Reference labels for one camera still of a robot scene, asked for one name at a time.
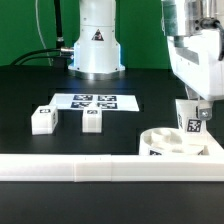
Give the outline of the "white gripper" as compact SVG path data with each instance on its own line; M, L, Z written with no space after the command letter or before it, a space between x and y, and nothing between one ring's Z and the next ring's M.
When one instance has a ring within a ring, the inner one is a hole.
M178 48L173 37L167 38L171 67L180 80L202 97L197 100L197 117L208 121L212 118L212 101L224 99L224 59L218 60L220 34L202 33L185 37L184 41L186 46Z

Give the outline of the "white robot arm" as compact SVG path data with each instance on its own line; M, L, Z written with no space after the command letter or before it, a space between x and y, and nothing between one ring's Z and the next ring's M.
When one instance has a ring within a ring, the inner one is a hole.
M80 37L69 69L85 79L109 79L125 70L115 39L115 0L80 0ZM173 73L198 101L201 120L224 99L224 0L161 0L161 25Z

